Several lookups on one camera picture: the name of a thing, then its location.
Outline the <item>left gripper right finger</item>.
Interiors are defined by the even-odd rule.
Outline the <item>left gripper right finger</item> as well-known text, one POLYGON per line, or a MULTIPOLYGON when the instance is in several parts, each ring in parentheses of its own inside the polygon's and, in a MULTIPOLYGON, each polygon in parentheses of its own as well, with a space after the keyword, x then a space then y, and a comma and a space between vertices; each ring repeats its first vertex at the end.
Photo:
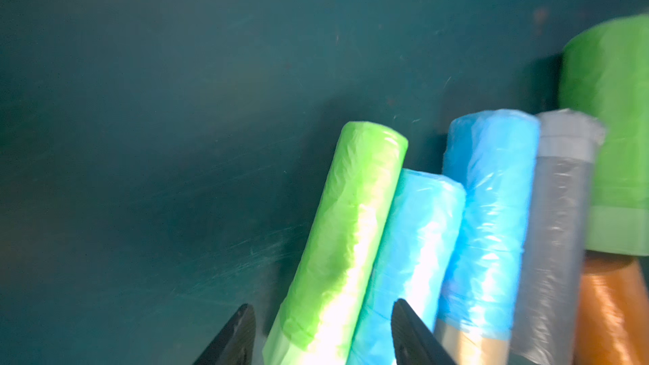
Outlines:
POLYGON ((456 365, 406 300, 395 302, 390 327, 398 365, 456 365))

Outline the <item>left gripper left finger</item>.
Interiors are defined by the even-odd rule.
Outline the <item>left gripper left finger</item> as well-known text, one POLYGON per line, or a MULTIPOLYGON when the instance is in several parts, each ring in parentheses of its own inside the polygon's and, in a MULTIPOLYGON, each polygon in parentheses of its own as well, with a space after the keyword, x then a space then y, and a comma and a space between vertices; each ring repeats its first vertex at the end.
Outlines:
POLYGON ((194 365, 251 365, 256 336, 255 310, 245 303, 194 361, 194 365))

